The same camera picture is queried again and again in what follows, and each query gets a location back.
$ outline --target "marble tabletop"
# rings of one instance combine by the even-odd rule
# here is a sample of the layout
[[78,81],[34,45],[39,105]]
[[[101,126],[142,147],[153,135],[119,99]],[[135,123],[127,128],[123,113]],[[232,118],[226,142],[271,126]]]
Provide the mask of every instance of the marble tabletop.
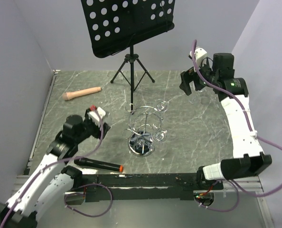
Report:
[[[118,75],[114,83],[110,80],[116,71],[60,71],[56,76],[44,121],[36,145],[32,173],[42,160],[49,144],[61,130],[66,117],[71,114],[84,116],[91,105],[110,112],[111,129],[99,150],[91,159],[121,164],[123,173],[176,173],[195,172],[199,166],[232,158],[233,145],[225,112],[212,89],[194,92],[186,96],[179,89],[181,71],[150,71],[155,83],[145,76],[134,93],[136,106],[153,105],[156,100],[168,102],[164,114],[163,128],[168,139],[159,143],[155,151],[139,158],[129,153],[128,141],[122,136],[128,128],[129,112],[125,106],[130,103],[130,86]],[[124,71],[127,78],[130,72]],[[143,75],[135,72],[135,84]],[[62,93],[101,86],[102,91],[75,98],[62,99]],[[89,153],[98,142],[93,137],[79,145],[77,155]],[[106,170],[82,169],[84,174],[112,173]]]

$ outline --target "wooden rolling pin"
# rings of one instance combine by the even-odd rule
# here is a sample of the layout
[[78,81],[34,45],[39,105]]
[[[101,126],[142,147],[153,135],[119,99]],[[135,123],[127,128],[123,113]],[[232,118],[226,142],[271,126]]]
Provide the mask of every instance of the wooden rolling pin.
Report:
[[93,93],[96,93],[96,92],[99,92],[99,91],[101,91],[101,87],[83,89],[83,90],[79,90],[79,91],[75,91],[75,92],[67,92],[67,93],[62,94],[62,98],[66,101],[69,101],[69,100],[71,100],[75,97],[93,94]]

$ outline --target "black music stand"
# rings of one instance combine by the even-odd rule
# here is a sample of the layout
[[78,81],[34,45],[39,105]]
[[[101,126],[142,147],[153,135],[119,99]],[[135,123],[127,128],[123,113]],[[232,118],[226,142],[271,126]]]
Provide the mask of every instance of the black music stand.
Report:
[[[134,54],[133,45],[174,28],[172,21],[175,0],[81,0],[81,2],[96,57],[105,58],[130,47],[130,53],[125,55],[124,62],[111,83],[121,73],[131,86],[131,104],[133,104],[133,92],[143,77],[147,74],[152,82],[155,82],[139,60],[139,56]],[[135,61],[144,70],[136,87],[134,86]],[[131,65],[131,82],[122,72],[122,68],[128,62]]]

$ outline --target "white wall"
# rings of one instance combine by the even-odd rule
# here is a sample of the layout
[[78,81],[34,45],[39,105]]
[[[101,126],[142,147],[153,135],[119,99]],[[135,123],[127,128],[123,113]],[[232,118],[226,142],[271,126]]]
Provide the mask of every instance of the white wall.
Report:
[[[233,54],[236,76],[246,79],[258,135],[282,146],[282,0],[260,0]],[[273,157],[260,175],[265,190],[282,182],[282,152],[262,144]],[[276,227],[282,228],[282,191],[267,197]]]
[[[136,45],[148,69],[187,69],[191,42],[210,53],[231,52],[259,0],[176,0],[175,28]],[[15,0],[53,69],[118,69],[124,51],[93,55],[80,0]]]
[[0,0],[0,201],[27,164],[52,71],[13,0]]

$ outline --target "tripod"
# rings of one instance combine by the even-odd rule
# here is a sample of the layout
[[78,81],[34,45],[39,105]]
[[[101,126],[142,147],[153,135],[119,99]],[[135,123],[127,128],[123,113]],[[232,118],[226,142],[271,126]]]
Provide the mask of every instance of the tripod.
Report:
[[[142,75],[140,81],[137,83],[136,87],[135,87],[135,83],[134,83],[134,62],[135,61],[137,61],[140,64],[140,66],[142,67],[142,69],[144,70],[144,74]],[[122,72],[122,68],[128,62],[131,64],[131,82],[128,81],[128,79],[125,77],[125,75]],[[145,75],[148,75],[148,77],[150,77],[150,79],[153,83],[155,82],[155,80],[151,77],[151,75],[149,74],[149,72],[147,71],[145,66],[139,60],[139,55],[134,54],[133,46],[130,46],[130,53],[125,55],[125,59],[124,59],[122,65],[120,66],[119,70],[115,74],[115,76],[112,78],[111,83],[113,83],[113,81],[115,80],[115,78],[118,76],[119,73],[122,74],[122,76],[125,78],[125,80],[128,82],[128,84],[131,86],[131,111],[133,111],[133,92],[136,91],[136,89],[137,89],[138,85],[140,84],[141,80],[144,78]]]

